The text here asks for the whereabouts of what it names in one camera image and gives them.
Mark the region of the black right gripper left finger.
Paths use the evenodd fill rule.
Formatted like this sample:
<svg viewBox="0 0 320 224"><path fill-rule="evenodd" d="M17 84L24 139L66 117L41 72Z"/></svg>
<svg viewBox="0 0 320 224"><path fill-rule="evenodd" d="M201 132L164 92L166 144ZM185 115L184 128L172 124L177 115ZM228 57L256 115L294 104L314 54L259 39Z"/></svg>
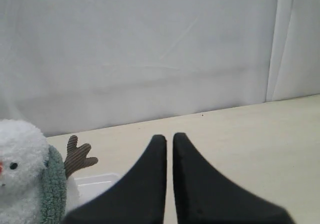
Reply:
<svg viewBox="0 0 320 224"><path fill-rule="evenodd" d="M154 135L132 168L111 188L71 211L64 224L162 224L167 190L167 141Z"/></svg>

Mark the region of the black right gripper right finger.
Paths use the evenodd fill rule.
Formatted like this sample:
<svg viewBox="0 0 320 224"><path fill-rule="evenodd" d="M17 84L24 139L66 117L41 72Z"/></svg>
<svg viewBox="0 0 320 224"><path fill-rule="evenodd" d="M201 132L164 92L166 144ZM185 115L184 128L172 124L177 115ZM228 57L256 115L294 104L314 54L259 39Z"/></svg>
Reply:
<svg viewBox="0 0 320 224"><path fill-rule="evenodd" d="M240 187L215 169L185 133L172 144L179 224L293 224L286 209Z"/></svg>

